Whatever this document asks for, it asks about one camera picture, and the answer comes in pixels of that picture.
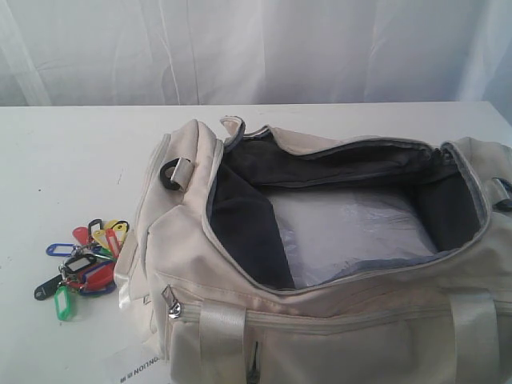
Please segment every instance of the zipper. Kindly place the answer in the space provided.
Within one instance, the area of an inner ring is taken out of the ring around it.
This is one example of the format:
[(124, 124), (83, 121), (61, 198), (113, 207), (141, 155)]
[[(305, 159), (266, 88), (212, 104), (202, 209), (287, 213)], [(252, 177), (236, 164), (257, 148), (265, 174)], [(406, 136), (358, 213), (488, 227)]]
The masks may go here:
[[(200, 305), (180, 302), (176, 299), (171, 286), (167, 286), (164, 289), (162, 296), (167, 303), (168, 319), (183, 322), (199, 322), (201, 314)], [(512, 315), (512, 303), (494, 302), (494, 304), (497, 313)], [(378, 326), (389, 322), (413, 320), (416, 318), (437, 318), (441, 316), (451, 316), (450, 306), (409, 306), (407, 308), (382, 310), (369, 314), (342, 315), (335, 318), (311, 318), (248, 310), (246, 312), (246, 324), (268, 330), (322, 335)]]
[[(457, 157), (458, 157), (458, 160), (464, 165), (464, 171), (466, 171), (468, 173), (468, 176), (470, 177), (471, 182), (474, 184), (474, 187), (476, 188), (479, 196), (480, 197), (484, 196), (482, 184), (480, 183), (478, 177), (474, 173), (474, 170), (470, 166), (470, 164), (467, 161), (467, 159), (460, 152), (460, 150), (458, 150), (458, 148), (456, 146), (454, 146), (450, 142), (443, 143), (441, 145), (441, 148), (444, 149), (447, 146), (450, 147), (448, 149), (450, 155), (453, 157), (453, 154), (455, 153), (457, 155)], [(211, 169), (211, 173), (210, 173), (210, 180), (208, 182), (208, 191), (209, 192), (211, 192), (212, 185), (214, 183), (215, 177), (216, 177), (217, 172), (218, 172), (218, 168), (220, 167), (220, 164), (221, 164), (221, 160), (222, 160), (222, 152), (220, 151), (220, 153), (217, 153), (217, 151), (216, 151), (215, 154), (214, 154), (214, 160), (212, 162), (212, 169)], [(469, 248), (470, 246), (472, 246), (474, 243), (478, 242), (482, 238), (482, 236), (487, 231), (487, 228), (489, 227), (489, 224), (490, 224), (489, 207), (487, 206), (485, 199), (481, 199), (480, 198), (480, 200), (481, 200), (480, 203), (483, 205), (483, 209), (484, 209), (485, 214), (486, 214), (485, 222), (482, 224), (482, 227), (481, 227), (480, 231), (474, 236), (473, 240), (471, 240), (468, 243), (464, 244), (463, 246), (461, 246), (457, 250), (453, 251), (451, 254), (449, 254), (449, 255), (447, 255), (447, 256), (445, 256), (443, 258), (439, 258), (437, 260), (434, 260), (432, 262), (428, 262), (427, 264), (418, 264), (416, 266), (405, 266), (405, 267), (402, 267), (402, 268), (392, 268), (392, 269), (387, 269), (387, 270), (363, 271), (363, 272), (359, 272), (359, 273), (356, 273), (356, 274), (352, 274), (350, 276), (345, 276), (345, 277), (342, 277), (342, 278), (338, 278), (338, 279), (333, 280), (333, 281), (324, 282), (324, 283), (319, 284), (317, 286), (308, 286), (306, 288), (301, 288), (300, 290), (276, 290), (276, 289), (273, 289), (273, 288), (269, 288), (268, 286), (264, 286), (263, 284), (260, 284), (259, 282), (256, 282), (251, 276), (249, 276), (248, 273), (245, 272), (244, 269), (242, 269), (233, 260), (233, 258), (229, 254), (229, 252), (224, 248), (224, 246), (218, 240), (217, 236), (215, 235), (214, 231), (211, 228), (210, 222), (208, 221), (207, 214), (206, 214), (206, 205), (205, 205), (205, 208), (204, 208), (204, 210), (202, 212), (202, 228), (203, 228), (203, 231), (204, 231), (205, 235), (208, 237), (208, 239), (211, 241), (211, 243), (214, 245), (214, 247), (217, 248), (219, 253), (224, 258), (226, 258), (233, 265), (233, 267), (242, 276), (244, 276), (245, 279), (248, 280), (253, 286), (259, 288), (260, 290), (264, 290), (265, 292), (269, 292), (271, 294), (292, 295), (292, 294), (296, 294), (296, 293), (299, 293), (299, 292), (300, 293), (305, 293), (305, 292), (320, 290), (320, 289), (326, 288), (328, 286), (336, 286), (336, 285), (343, 284), (343, 283), (346, 283), (346, 282), (355, 282), (357, 280), (363, 280), (363, 279), (366, 279), (366, 278), (372, 278), (372, 277), (386, 275), (386, 274), (395, 274), (395, 273), (399, 273), (399, 272), (405, 272), (405, 271), (410, 271), (410, 270), (417, 270), (417, 269), (420, 269), (420, 268), (424, 268), (426, 266), (432, 266), (432, 265), (437, 264), (439, 262), (444, 262), (444, 261), (448, 260), (449, 258), (452, 258), (452, 257), (456, 256), (457, 254), (459, 254), (461, 252), (464, 252), (467, 248)]]
[(252, 356), (252, 363), (250, 364), (249, 371), (247, 372), (247, 384), (258, 384), (260, 377), (260, 367), (259, 367), (259, 354), (260, 347), (259, 342), (254, 343)]

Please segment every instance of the bag handle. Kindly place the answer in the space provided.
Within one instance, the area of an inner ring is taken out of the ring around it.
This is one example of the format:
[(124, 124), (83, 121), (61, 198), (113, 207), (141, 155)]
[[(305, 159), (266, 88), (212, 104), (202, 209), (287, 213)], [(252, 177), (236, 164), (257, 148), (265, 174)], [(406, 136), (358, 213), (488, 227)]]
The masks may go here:
[(246, 309), (204, 301), (199, 316), (202, 384), (247, 383), (243, 353)]
[(494, 300), (488, 290), (448, 294), (454, 320), (457, 384), (498, 382), (499, 338)]
[[(498, 382), (498, 322), (490, 292), (452, 290), (448, 296), (455, 333), (455, 382)], [(247, 383), (243, 353), (245, 322), (245, 308), (203, 302), (199, 318), (202, 384)]]

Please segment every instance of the white table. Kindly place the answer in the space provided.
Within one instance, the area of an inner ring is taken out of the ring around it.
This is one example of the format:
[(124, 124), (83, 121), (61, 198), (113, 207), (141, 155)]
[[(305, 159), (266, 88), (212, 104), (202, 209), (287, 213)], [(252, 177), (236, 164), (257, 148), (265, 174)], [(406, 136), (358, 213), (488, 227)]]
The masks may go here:
[(512, 146), (512, 127), (487, 102), (295, 106), (0, 108), (0, 382), (101, 383), (104, 357), (136, 343), (117, 293), (79, 300), (60, 322), (34, 288), (57, 274), (54, 242), (93, 218), (131, 220), (146, 163), (165, 132), (192, 118), (219, 136), (234, 114), (247, 131), (271, 124), (345, 138), (380, 134), (441, 141), (473, 136)]

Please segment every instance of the black key tag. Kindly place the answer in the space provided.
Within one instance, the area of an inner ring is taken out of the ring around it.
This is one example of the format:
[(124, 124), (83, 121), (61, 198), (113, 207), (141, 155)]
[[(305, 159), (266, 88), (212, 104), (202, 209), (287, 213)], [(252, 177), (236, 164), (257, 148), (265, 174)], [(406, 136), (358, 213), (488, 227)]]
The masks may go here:
[(66, 260), (63, 269), (66, 276), (69, 276), (86, 270), (90, 266), (94, 265), (96, 261), (96, 256), (93, 254), (76, 254)]
[(92, 222), (87, 224), (87, 234), (89, 235), (89, 241), (90, 242), (93, 241), (93, 233), (96, 230), (102, 230), (102, 229), (103, 229), (103, 220), (101, 220), (100, 218), (96, 218), (95, 220), (93, 220)]
[(44, 282), (40, 286), (38, 286), (34, 291), (34, 298), (36, 300), (44, 300), (45, 298), (51, 298), (54, 296), (55, 292), (57, 292), (58, 285), (62, 282), (62, 275), (59, 274)]

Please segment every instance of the white backdrop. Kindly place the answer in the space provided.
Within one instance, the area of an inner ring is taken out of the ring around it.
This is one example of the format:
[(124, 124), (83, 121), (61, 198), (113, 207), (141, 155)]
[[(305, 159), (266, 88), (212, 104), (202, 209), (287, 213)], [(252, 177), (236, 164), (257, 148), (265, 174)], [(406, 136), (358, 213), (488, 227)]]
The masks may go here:
[(0, 0), (0, 105), (489, 100), (512, 0)]

